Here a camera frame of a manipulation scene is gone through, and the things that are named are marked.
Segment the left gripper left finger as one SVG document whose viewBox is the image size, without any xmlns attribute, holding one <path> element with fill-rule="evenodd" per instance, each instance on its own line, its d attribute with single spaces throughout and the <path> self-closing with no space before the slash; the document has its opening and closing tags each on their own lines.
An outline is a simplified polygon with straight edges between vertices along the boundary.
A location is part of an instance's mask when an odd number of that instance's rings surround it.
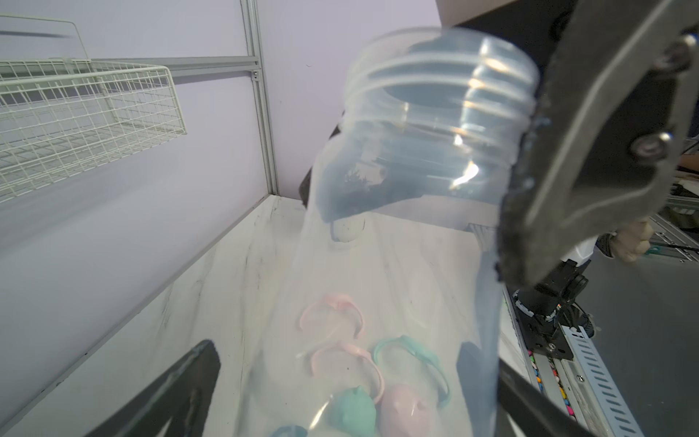
<svg viewBox="0 0 699 437">
<path fill-rule="evenodd" d="M 201 436 L 220 374 L 212 340 L 203 340 L 90 436 Z"/>
</svg>

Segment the clear baby bottle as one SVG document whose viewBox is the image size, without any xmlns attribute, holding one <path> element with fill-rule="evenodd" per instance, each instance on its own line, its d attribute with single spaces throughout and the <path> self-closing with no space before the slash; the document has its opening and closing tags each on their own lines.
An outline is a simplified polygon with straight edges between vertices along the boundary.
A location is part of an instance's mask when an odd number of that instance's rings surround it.
<svg viewBox="0 0 699 437">
<path fill-rule="evenodd" d="M 516 45 L 455 27 L 371 42 L 348 73 L 339 131 L 311 169 L 300 242 L 261 340 L 236 433 L 329 426 L 360 386 L 433 408 L 427 436 L 474 436 L 464 342 L 499 362 L 497 227 L 539 71 Z"/>
</svg>

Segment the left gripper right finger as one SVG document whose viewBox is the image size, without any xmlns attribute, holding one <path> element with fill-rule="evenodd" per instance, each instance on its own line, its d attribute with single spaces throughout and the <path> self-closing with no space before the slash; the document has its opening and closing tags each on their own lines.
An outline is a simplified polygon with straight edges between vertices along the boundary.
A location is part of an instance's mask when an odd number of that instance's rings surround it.
<svg viewBox="0 0 699 437">
<path fill-rule="evenodd" d="M 488 364 L 482 351 L 464 342 L 458 375 L 474 436 L 493 436 L 502 407 L 527 436 L 590 436 L 504 361 Z"/>
</svg>

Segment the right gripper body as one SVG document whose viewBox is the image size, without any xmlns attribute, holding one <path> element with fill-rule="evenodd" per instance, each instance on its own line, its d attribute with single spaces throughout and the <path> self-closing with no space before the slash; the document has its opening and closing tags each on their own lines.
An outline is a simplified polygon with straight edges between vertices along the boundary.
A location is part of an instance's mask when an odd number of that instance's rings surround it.
<svg viewBox="0 0 699 437">
<path fill-rule="evenodd" d="M 444 27 L 520 47 L 542 80 L 498 229 L 499 274 L 542 280 L 577 243 L 657 212 L 698 100 L 695 1 L 440 1 Z"/>
</svg>

